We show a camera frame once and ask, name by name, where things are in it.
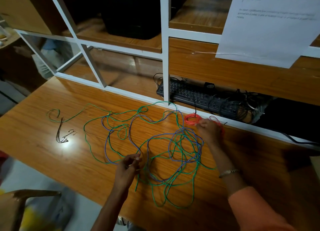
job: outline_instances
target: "wooden desk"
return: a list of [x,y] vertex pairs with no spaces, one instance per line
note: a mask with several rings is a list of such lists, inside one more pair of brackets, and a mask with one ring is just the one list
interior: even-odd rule
[[[77,131],[76,135],[68,136],[69,142],[64,144],[55,140],[59,124],[46,118],[48,110],[59,108],[60,116],[67,119],[89,102],[113,112],[138,109],[145,105],[140,101],[53,77],[0,118],[0,150],[103,205],[111,191],[116,168],[94,160],[82,129],[88,120],[104,114],[90,108],[64,123],[61,136],[70,129]],[[159,119],[163,111],[164,108],[152,106],[147,115]],[[131,115],[128,113],[119,116],[119,119]],[[94,155],[103,160],[106,130],[99,120],[88,124],[86,130]],[[137,120],[132,127],[132,139],[141,144],[153,135],[175,130],[177,126],[174,116],[159,124]],[[128,139],[121,141],[114,135],[111,142],[123,155],[136,151]],[[243,170],[246,180],[278,213],[298,230],[317,230],[320,206],[318,197],[315,197],[319,193],[317,181],[310,175],[308,167],[298,168],[304,164],[303,159],[309,154],[308,150],[227,126],[225,143],[235,164]],[[163,152],[167,144],[165,140],[151,141],[151,154]],[[118,159],[110,149],[107,151],[112,159]],[[206,145],[202,151],[202,162],[207,166],[215,166]],[[155,160],[154,167],[165,178],[174,172],[176,165],[167,160]],[[297,173],[299,170],[307,173],[302,175]],[[298,178],[294,178],[292,173],[300,178],[298,184],[295,181]],[[181,176],[178,181],[187,178]],[[304,183],[306,181],[311,183],[311,189]],[[194,184],[194,202],[188,209],[177,209],[169,203],[157,208],[152,200],[150,186],[140,183],[137,192],[134,192],[134,186],[135,181],[120,214],[148,230],[238,229],[228,205],[226,189],[217,171],[199,168]],[[187,205],[191,194],[192,186],[188,184],[172,188],[169,198],[178,205]],[[156,201],[162,201],[163,189],[155,189],[154,195]]]

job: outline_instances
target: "white paper notice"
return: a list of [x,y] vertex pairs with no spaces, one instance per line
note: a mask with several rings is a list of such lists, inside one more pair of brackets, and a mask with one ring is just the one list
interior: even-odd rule
[[232,0],[216,58],[290,68],[320,34],[320,0]]

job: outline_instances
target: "tiled floor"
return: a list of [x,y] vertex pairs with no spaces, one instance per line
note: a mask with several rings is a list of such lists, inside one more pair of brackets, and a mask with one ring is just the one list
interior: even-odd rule
[[[0,189],[5,192],[19,189],[61,190],[63,201],[54,200],[53,197],[38,197],[29,199],[27,206],[31,206],[35,212],[51,220],[57,218],[57,213],[61,211],[63,206],[64,212],[61,216],[66,216],[67,220],[65,222],[67,223],[65,231],[90,230],[100,212],[100,205],[73,192],[20,161],[8,159],[2,166],[0,176],[4,179]],[[124,231],[127,228],[116,225],[114,230]]]

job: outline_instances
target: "person's hand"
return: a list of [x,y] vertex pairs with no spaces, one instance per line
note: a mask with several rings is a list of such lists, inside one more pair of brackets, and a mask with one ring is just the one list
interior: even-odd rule
[[220,147],[220,132],[221,128],[216,124],[216,122],[209,119],[201,119],[198,124],[196,124],[199,135],[208,145],[214,145],[215,147]]
[[119,161],[115,172],[113,191],[121,195],[128,195],[134,176],[141,162],[140,154],[130,154]]
[[14,46],[14,51],[17,54],[22,55],[26,58],[32,58],[32,55],[34,54],[33,51],[28,46],[21,46],[21,47]]

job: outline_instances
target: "gold bracelet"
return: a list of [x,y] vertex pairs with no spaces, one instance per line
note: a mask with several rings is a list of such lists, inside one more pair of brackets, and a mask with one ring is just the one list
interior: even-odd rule
[[230,175],[230,174],[236,173],[236,172],[240,172],[240,170],[238,170],[238,169],[227,170],[227,171],[223,172],[222,174],[220,174],[220,175],[219,175],[219,178],[222,178],[222,177],[224,177],[224,176],[226,176],[226,175]]

